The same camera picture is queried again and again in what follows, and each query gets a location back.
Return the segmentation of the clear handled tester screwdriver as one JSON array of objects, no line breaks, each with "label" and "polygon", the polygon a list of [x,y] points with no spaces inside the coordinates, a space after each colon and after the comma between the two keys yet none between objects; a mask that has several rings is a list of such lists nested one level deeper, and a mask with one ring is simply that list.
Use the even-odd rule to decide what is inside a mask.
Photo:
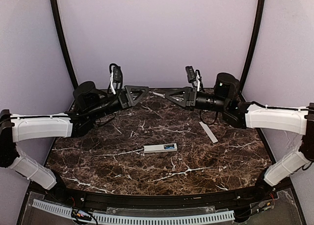
[{"label": "clear handled tester screwdriver", "polygon": [[152,92],[152,94],[157,96],[157,97],[165,98],[165,94],[164,93]]}]

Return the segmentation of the white remote battery cover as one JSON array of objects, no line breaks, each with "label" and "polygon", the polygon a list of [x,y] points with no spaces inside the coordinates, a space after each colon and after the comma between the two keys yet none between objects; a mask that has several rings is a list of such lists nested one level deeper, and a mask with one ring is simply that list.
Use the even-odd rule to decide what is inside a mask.
[{"label": "white remote battery cover", "polygon": [[205,133],[208,135],[209,139],[211,140],[212,143],[217,143],[218,139],[216,138],[216,136],[214,135],[214,133],[211,131],[211,129],[209,128],[209,126],[203,122],[199,122],[199,124],[201,125],[201,127],[204,129]]}]

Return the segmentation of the white remote control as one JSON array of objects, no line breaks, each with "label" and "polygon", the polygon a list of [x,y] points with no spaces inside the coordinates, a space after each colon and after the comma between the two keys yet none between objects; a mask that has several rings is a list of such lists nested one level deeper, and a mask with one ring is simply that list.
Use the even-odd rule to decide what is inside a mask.
[{"label": "white remote control", "polygon": [[155,144],[155,145],[145,145],[144,146],[144,153],[164,153],[164,152],[168,152],[165,151],[163,146],[165,144]]}]

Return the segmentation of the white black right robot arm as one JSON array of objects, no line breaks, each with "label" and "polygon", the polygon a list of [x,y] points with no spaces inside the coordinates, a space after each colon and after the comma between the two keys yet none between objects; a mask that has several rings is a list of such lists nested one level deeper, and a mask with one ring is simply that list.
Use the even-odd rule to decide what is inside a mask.
[{"label": "white black right robot arm", "polygon": [[233,75],[219,73],[213,94],[197,87],[168,91],[165,98],[185,110],[207,110],[221,113],[223,120],[239,129],[266,128],[294,132],[302,136],[302,143],[282,159],[268,167],[257,186],[274,187],[284,178],[314,160],[314,105],[307,107],[273,107],[255,101],[237,100],[240,82]]}]

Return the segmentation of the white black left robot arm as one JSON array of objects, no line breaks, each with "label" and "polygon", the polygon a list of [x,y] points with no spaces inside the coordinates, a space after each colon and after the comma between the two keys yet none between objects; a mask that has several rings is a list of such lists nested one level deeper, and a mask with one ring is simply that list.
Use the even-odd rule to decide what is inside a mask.
[{"label": "white black left robot arm", "polygon": [[62,181],[52,170],[39,164],[23,151],[19,141],[39,138],[77,138],[86,135],[96,121],[106,115],[137,105],[149,92],[147,86],[127,85],[108,94],[96,89],[92,81],[81,83],[73,92],[76,110],[50,115],[19,115],[0,112],[0,166],[9,168],[46,190]]}]

